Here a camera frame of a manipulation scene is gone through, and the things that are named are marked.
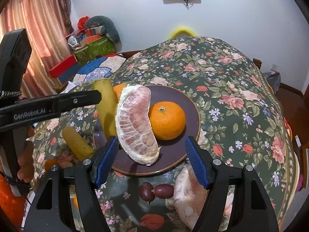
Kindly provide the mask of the person hand holding gripper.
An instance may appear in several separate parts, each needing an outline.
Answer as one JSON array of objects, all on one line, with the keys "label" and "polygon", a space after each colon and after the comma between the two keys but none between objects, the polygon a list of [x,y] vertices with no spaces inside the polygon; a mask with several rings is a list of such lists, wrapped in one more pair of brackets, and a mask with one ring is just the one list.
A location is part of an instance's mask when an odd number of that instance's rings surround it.
[{"label": "person hand holding gripper", "polygon": [[20,169],[17,173],[17,177],[25,183],[29,183],[34,178],[35,169],[34,160],[32,157],[33,151],[33,142],[26,140],[24,151],[18,156],[18,164],[20,166]]}]

